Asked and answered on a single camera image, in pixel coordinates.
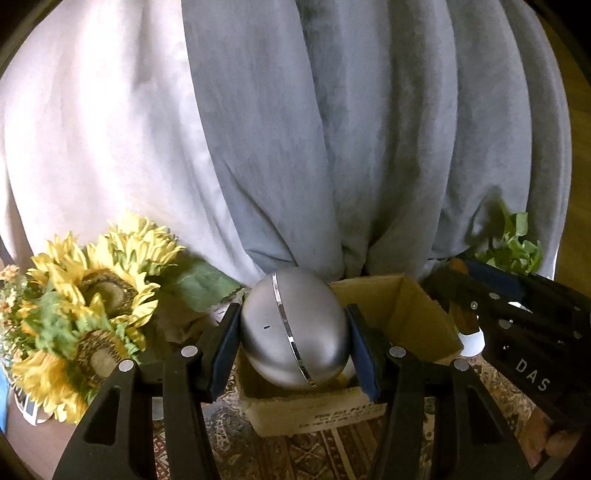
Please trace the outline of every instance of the human hand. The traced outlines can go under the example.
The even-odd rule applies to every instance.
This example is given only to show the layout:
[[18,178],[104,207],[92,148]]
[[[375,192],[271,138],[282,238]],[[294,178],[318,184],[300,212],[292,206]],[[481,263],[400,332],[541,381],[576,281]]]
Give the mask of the human hand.
[[581,433],[560,431],[551,434],[552,421],[539,408],[535,408],[519,437],[519,444],[530,467],[535,467],[545,451],[551,457],[566,458],[581,438]]

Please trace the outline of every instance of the wooden floor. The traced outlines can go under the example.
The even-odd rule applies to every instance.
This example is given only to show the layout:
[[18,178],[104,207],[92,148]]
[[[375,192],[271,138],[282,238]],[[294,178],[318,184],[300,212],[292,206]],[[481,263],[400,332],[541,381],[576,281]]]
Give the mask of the wooden floor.
[[591,297],[591,87],[566,46],[545,27],[563,75],[573,136],[573,177],[556,280]]

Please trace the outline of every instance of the metallic ring band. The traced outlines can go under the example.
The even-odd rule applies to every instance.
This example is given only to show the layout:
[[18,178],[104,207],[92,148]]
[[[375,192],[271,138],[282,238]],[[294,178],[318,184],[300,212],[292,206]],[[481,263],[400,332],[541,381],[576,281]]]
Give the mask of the metallic ring band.
[[308,382],[308,384],[312,388],[318,387],[316,382],[312,379],[306,366],[304,365],[304,361],[301,359],[300,351],[297,349],[296,341],[294,340],[293,333],[291,332],[290,323],[287,321],[287,314],[285,313],[285,308],[283,306],[283,302],[281,301],[281,293],[279,292],[279,284],[277,283],[277,272],[273,272],[272,275],[272,282],[273,282],[273,292],[275,293],[275,302],[277,302],[277,309],[279,310],[279,316],[281,317],[281,321],[283,323],[283,328],[285,329],[285,333],[287,334],[287,339],[290,342],[291,351],[294,354],[295,361],[300,367],[301,374],[304,375],[304,378]]

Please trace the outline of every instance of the artificial flower bouquet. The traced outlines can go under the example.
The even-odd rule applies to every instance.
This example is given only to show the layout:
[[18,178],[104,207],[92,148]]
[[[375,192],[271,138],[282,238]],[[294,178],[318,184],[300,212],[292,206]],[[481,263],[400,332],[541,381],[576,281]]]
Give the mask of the artificial flower bouquet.
[[72,233],[47,242],[22,275],[0,273],[0,363],[59,421],[78,423],[101,383],[146,349],[142,332],[166,291],[202,312],[240,285],[184,247],[166,227],[126,213],[96,244]]

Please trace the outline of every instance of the sunflower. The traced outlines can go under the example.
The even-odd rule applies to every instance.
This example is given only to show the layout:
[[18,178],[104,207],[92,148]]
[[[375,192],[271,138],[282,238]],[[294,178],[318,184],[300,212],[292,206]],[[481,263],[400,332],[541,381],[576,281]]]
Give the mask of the sunflower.
[[68,378],[67,361],[52,353],[39,350],[12,364],[12,374],[18,378],[17,386],[59,421],[78,423],[88,408],[86,399]]
[[33,257],[36,268],[29,274],[42,286],[51,285],[75,307],[84,307],[100,294],[105,312],[115,325],[126,324],[127,335],[145,349],[138,330],[151,318],[158,300],[148,301],[159,288],[148,283],[183,249],[165,227],[147,218],[126,213],[120,225],[111,225],[86,254],[71,233],[62,242],[47,242],[47,253]]
[[17,386],[59,421],[78,423],[98,387],[138,348],[105,314],[101,296],[89,306],[69,302],[53,290],[27,317],[40,350],[12,365]]
[[159,227],[131,212],[125,212],[118,224],[111,225],[106,236],[115,246],[114,261],[126,271],[150,276],[159,275],[184,249],[165,226]]

